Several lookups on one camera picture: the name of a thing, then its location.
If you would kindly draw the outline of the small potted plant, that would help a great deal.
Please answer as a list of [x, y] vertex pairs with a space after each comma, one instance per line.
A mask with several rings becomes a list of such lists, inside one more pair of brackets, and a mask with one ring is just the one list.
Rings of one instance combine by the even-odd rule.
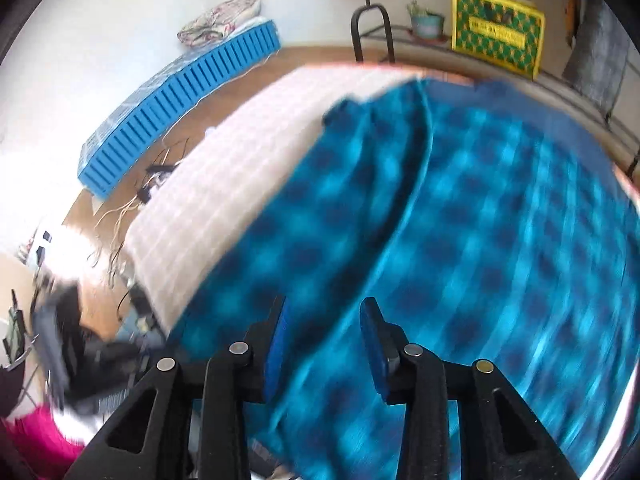
[[421, 6], [416, 0], [407, 4], [413, 36], [425, 41], [444, 41], [445, 17]]

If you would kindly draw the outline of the grey plaid long coat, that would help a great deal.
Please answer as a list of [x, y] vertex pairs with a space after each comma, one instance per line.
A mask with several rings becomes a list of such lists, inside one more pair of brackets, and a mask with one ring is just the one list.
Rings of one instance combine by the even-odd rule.
[[587, 0], [563, 78], [604, 118], [612, 114], [620, 95], [629, 45], [626, 30], [608, 4]]

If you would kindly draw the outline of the yellow green patterned box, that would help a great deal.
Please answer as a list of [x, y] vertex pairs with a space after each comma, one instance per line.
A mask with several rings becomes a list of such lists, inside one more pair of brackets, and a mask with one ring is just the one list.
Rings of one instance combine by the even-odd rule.
[[526, 0], [451, 0], [452, 50], [537, 78], [546, 17]]

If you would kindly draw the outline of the pink jacket sleeve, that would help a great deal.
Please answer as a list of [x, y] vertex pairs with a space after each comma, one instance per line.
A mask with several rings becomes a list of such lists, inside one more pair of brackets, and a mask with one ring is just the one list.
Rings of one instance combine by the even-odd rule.
[[37, 479], [63, 479], [86, 447], [63, 436], [51, 409], [44, 404], [22, 417], [2, 419], [1, 423], [9, 441]]

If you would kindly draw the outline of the floral folded quilt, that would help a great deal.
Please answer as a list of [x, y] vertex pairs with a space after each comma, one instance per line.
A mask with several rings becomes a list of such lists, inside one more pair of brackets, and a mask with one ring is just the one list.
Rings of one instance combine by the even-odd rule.
[[256, 18], [262, 0], [227, 0], [185, 24], [177, 32], [180, 44], [197, 48], [225, 40], [238, 27]]

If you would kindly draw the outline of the pink checked bed cover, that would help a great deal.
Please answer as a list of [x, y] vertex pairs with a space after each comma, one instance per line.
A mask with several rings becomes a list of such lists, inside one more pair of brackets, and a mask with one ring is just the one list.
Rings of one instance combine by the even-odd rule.
[[170, 332], [206, 275], [246, 231], [307, 154], [321, 119], [410, 79], [472, 86], [416, 66], [304, 65], [250, 98], [180, 162], [130, 224], [126, 255], [160, 327]]

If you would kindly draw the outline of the teal plaid fleece jacket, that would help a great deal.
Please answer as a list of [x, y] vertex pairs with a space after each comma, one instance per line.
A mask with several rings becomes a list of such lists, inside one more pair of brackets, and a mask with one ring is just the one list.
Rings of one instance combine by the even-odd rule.
[[372, 382], [367, 297], [440, 358], [494, 362], [583, 472], [639, 357], [639, 217], [547, 131], [413, 80], [324, 115], [170, 340], [206, 359], [277, 296], [282, 379], [247, 431], [304, 478], [396, 474], [404, 414]]

